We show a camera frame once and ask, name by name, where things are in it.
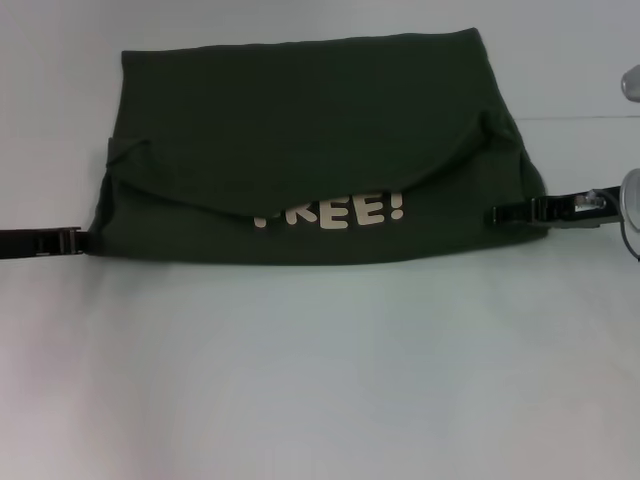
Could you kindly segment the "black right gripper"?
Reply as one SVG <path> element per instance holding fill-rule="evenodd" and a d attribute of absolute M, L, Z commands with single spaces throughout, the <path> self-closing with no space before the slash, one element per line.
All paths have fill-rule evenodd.
<path fill-rule="evenodd" d="M 592 189 L 567 196 L 542 196 L 495 206 L 491 225 L 533 225 L 590 229 L 622 221 L 620 187 Z"/>

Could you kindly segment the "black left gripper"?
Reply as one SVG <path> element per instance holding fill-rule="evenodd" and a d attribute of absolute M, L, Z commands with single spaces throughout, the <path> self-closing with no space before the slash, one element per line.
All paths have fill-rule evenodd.
<path fill-rule="evenodd" d="M 83 255 L 91 248 L 91 234 L 80 227 L 0 231 L 1 260 Z"/>

